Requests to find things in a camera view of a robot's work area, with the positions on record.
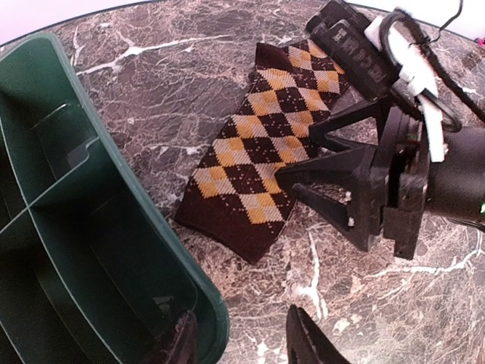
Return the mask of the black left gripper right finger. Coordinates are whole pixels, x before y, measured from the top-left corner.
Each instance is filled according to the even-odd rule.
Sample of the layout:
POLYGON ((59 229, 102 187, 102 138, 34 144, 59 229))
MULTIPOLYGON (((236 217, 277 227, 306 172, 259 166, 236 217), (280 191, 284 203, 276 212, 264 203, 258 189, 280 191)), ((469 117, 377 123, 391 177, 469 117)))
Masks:
POLYGON ((349 364, 308 313, 291 305, 286 316, 286 348, 289 363, 349 364))

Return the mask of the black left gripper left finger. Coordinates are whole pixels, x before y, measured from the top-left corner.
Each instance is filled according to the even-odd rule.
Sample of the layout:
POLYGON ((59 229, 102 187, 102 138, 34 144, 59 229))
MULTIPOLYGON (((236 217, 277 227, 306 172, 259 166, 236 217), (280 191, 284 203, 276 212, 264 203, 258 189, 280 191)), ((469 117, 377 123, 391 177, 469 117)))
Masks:
POLYGON ((185 364, 197 362, 198 325, 193 312, 184 312, 175 325, 160 336, 144 363, 185 364))

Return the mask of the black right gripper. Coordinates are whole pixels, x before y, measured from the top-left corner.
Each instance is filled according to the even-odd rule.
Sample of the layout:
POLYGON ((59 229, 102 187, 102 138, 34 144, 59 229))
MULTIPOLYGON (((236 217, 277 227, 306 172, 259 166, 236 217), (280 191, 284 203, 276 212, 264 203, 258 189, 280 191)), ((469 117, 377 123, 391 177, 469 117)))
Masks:
MULTIPOLYGON (((435 80, 483 118, 409 17, 411 25, 396 22, 395 28, 431 65, 435 80)), ((287 165, 275 177, 357 249, 367 252, 382 236, 394 242, 396 257, 413 259, 425 212, 483 229, 484 131, 464 126, 454 112, 461 129, 453 130, 444 116, 447 153, 433 163, 421 105, 365 37, 372 21, 344 1, 331 1, 307 23, 311 41, 344 70, 362 99, 308 128, 315 145, 337 153, 287 165)))

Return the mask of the green plastic divider tray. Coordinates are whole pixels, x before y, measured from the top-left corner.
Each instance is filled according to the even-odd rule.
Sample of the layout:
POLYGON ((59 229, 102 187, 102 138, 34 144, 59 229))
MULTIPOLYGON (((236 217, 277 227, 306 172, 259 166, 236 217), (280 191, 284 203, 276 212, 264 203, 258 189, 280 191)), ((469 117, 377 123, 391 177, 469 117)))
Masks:
POLYGON ((227 307, 111 138, 59 40, 1 58, 1 361, 144 363, 184 312, 216 363, 227 307))

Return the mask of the brown argyle sock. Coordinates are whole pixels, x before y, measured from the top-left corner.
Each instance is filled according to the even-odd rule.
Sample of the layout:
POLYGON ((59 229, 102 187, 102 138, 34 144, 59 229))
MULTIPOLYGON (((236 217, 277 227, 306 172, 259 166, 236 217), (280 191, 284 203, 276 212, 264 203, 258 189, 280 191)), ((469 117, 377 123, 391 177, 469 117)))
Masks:
POLYGON ((175 221, 258 262, 296 202, 276 172, 317 155, 309 128, 347 87, 343 70, 309 39, 257 44, 249 89, 192 173, 175 221))

